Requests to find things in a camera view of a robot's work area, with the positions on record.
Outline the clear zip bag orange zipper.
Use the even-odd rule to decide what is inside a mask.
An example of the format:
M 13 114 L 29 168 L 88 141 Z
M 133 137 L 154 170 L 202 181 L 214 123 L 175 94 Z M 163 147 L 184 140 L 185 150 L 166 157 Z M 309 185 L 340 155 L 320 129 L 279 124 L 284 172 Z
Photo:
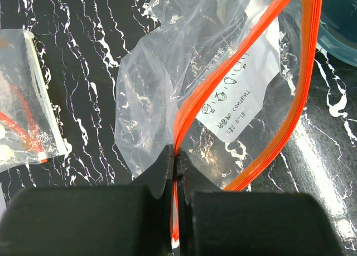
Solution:
M 135 177 L 165 146 L 240 191 L 292 135 L 310 88 L 322 0 L 151 0 L 160 26 L 120 62 L 115 143 Z

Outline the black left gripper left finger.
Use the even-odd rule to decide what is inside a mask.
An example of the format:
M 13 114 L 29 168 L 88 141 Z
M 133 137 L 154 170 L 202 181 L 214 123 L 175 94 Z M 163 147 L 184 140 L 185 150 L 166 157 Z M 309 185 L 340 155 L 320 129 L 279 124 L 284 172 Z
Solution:
M 174 151 L 126 185 L 19 192 L 1 220 L 2 255 L 169 255 Z

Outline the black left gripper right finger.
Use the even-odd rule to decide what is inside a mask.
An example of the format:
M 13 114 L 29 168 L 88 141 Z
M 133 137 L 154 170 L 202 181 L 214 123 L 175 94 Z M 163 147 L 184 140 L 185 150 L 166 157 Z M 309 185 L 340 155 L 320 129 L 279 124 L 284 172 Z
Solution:
M 312 196 L 223 191 L 184 150 L 176 169 L 181 255 L 342 255 Z

